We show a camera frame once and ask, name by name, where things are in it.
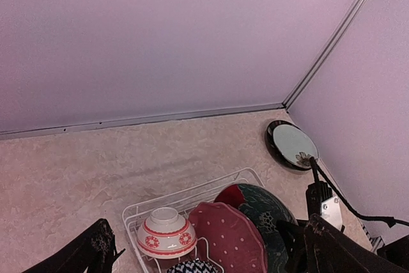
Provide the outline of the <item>black rimmed dark plate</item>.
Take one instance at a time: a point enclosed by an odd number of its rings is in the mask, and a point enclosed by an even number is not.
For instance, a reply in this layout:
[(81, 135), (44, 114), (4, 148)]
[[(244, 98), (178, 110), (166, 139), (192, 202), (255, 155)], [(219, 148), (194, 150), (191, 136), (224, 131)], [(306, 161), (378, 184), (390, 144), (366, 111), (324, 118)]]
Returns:
[(264, 133), (264, 140), (265, 140), (265, 145), (266, 148), (268, 149), (271, 157), (278, 162), (280, 165), (288, 168), (288, 169), (292, 169), (293, 171), (296, 171), (298, 173), (305, 173), (311, 170), (311, 167), (308, 166), (307, 168), (303, 168), (300, 167), (299, 165), (294, 165), (290, 162), (288, 162), (283, 156), (282, 154), (279, 152), (279, 150), (275, 147), (275, 143), (273, 140), (273, 131), (275, 128), (277, 128), (280, 125), (290, 125), (293, 126), (295, 128), (298, 128), (296, 125), (285, 121), (285, 120), (274, 120), (272, 122), (270, 122), (265, 130)]

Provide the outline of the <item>teal wave pattern plate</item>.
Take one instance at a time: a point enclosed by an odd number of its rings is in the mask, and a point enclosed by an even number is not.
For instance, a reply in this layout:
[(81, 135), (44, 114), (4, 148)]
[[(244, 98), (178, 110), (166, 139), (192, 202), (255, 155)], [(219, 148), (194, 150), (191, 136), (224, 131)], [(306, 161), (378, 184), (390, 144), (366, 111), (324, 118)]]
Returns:
[(288, 254), (276, 227), (277, 221), (295, 224), (297, 221), (287, 206), (266, 189), (248, 183), (239, 183), (244, 203), (238, 209), (256, 226), (265, 243), (269, 272), (284, 272)]

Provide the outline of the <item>pink dotted plate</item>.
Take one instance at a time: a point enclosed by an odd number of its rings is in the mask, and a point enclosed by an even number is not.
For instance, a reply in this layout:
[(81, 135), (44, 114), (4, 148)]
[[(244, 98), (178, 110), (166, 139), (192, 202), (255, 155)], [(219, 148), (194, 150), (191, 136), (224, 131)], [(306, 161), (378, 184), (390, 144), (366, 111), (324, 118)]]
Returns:
[(209, 256), (225, 272), (267, 272), (265, 243), (255, 225), (225, 203), (202, 202), (189, 214), (203, 258)]

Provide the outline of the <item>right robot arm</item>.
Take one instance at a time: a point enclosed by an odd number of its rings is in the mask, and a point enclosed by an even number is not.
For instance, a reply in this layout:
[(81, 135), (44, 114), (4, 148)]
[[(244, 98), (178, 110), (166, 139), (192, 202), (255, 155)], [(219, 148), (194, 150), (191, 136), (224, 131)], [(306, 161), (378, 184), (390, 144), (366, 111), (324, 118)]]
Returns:
[(358, 213), (343, 196), (322, 199), (323, 182), (338, 193), (335, 185), (321, 170), (314, 157), (309, 159), (314, 175), (316, 199), (320, 212), (311, 214), (304, 228), (304, 241), (310, 272), (408, 272), (408, 236), (387, 244), (376, 252), (364, 249), (341, 232), (342, 221), (340, 203), (359, 219), (380, 221), (394, 226), (403, 221), (393, 217), (365, 216)]

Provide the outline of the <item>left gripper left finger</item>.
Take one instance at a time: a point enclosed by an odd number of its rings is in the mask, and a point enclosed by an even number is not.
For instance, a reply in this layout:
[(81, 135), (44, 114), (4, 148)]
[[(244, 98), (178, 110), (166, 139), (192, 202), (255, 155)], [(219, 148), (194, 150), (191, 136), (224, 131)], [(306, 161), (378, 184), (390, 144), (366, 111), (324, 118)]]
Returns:
[(118, 251), (107, 219), (99, 219), (57, 253), (25, 270), (26, 273), (112, 272)]

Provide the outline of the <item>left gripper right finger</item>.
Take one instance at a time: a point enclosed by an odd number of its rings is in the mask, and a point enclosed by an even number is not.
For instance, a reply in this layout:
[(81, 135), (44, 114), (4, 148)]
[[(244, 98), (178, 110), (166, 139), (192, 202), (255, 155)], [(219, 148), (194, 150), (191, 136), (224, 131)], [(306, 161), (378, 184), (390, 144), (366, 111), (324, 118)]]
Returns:
[(301, 225), (278, 220), (288, 260), (285, 272), (407, 272), (364, 249), (319, 215)]

